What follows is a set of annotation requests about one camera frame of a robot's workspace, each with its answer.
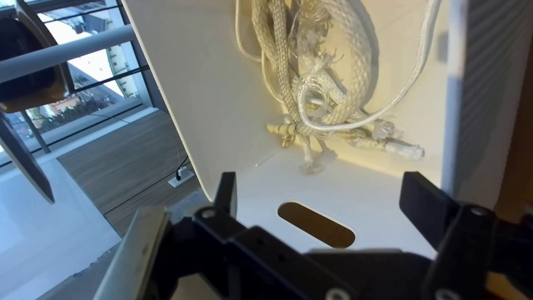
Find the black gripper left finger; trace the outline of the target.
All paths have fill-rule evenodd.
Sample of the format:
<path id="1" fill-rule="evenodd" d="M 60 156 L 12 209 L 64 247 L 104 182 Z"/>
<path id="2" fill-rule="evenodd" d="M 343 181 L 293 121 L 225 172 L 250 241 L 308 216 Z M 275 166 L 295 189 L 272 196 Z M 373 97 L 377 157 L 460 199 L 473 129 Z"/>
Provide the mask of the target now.
<path id="1" fill-rule="evenodd" d="M 237 206 L 237 174 L 223 172 L 215 202 L 195 212 L 195 234 L 200 254 L 213 262 L 257 261 L 262 254 L 262 229 L 238 222 L 232 211 Z"/>

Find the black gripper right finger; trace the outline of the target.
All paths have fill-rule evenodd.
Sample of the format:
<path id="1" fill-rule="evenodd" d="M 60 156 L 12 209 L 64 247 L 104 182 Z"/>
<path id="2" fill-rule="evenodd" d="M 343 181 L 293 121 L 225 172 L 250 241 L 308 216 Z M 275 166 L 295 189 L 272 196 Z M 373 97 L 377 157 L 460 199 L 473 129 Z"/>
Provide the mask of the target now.
<path id="1" fill-rule="evenodd" d="M 430 300 L 488 300 L 490 274 L 533 297 L 533 216 L 507 222 L 482 206 L 457 202 L 420 172 L 405 172 L 400 209 L 437 257 L 423 281 Z"/>

